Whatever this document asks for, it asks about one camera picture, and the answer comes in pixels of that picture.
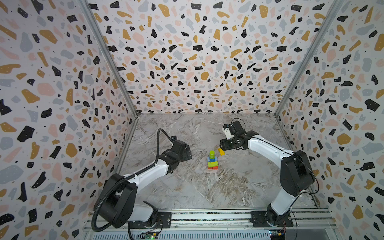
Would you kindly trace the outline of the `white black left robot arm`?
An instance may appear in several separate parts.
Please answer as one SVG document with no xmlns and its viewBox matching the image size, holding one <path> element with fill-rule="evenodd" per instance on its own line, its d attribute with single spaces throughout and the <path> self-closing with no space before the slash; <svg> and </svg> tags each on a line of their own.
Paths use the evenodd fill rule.
<svg viewBox="0 0 384 240">
<path fill-rule="evenodd" d="M 157 179 L 171 174 L 181 162 L 192 159 L 190 146 L 175 140 L 170 149 L 141 170 L 127 174 L 113 174 L 106 182 L 94 206 L 91 228 L 101 232 L 125 223 L 141 223 L 151 228 L 157 224 L 158 209 L 148 202 L 136 203 L 137 193 Z"/>
</svg>

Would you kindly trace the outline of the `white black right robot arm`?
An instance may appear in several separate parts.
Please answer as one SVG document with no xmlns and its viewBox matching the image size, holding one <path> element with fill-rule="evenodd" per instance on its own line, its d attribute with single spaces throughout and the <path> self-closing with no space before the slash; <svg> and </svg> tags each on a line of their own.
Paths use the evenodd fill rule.
<svg viewBox="0 0 384 240">
<path fill-rule="evenodd" d="M 280 185 L 276 198 L 267 206 L 263 223 L 275 227 L 289 215 L 298 197 L 307 194 L 306 190 L 316 181 L 309 159 L 303 151 L 291 151 L 280 147 L 255 131 L 246 131 L 237 119 L 223 125 L 225 138 L 220 148 L 228 150 L 250 150 L 269 159 L 280 168 Z"/>
</svg>

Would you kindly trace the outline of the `lime green cylinder block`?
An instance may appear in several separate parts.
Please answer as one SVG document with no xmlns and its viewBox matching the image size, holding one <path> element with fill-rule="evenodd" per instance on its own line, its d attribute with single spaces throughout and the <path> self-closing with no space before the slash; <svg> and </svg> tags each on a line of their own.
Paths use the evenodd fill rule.
<svg viewBox="0 0 384 240">
<path fill-rule="evenodd" d="M 215 158 L 215 151 L 209 152 L 209 158 L 211 158 L 211 159 Z"/>
</svg>

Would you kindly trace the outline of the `yellow triangular wood block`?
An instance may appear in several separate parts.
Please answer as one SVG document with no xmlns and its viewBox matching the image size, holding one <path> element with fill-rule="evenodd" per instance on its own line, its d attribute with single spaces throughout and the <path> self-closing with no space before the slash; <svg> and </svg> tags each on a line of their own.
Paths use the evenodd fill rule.
<svg viewBox="0 0 384 240">
<path fill-rule="evenodd" d="M 220 153 L 221 156 L 225 155 L 225 152 L 221 148 L 219 148 L 219 153 Z"/>
</svg>

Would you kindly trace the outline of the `lime green rectangular block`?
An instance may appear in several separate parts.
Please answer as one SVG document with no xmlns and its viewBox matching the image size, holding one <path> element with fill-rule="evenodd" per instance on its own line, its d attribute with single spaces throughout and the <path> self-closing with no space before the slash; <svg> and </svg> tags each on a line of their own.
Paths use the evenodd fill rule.
<svg viewBox="0 0 384 240">
<path fill-rule="evenodd" d="M 219 166 L 218 162 L 208 162 L 208 167 L 215 167 L 215 166 Z"/>
</svg>

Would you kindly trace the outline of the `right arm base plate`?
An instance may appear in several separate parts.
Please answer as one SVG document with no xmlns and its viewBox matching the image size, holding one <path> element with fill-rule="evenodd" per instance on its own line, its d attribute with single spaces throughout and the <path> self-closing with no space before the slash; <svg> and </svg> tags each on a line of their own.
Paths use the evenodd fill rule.
<svg viewBox="0 0 384 240">
<path fill-rule="evenodd" d="M 254 228 L 282 228 L 294 226 L 290 213 L 285 213 L 279 216 L 273 211 L 252 211 L 250 222 L 253 224 Z"/>
</svg>

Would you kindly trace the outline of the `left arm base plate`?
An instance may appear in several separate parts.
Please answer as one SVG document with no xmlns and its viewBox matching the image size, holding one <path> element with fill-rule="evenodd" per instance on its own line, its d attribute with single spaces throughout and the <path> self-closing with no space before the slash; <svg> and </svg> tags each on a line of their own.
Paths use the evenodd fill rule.
<svg viewBox="0 0 384 240">
<path fill-rule="evenodd" d="M 133 221 L 130 222 L 130 227 L 132 229 L 143 229 L 143 230 L 152 230 L 152 229 L 169 229 L 172 222 L 172 213 L 171 212 L 157 212 L 151 215 L 149 220 L 146 222 L 142 221 Z"/>
</svg>

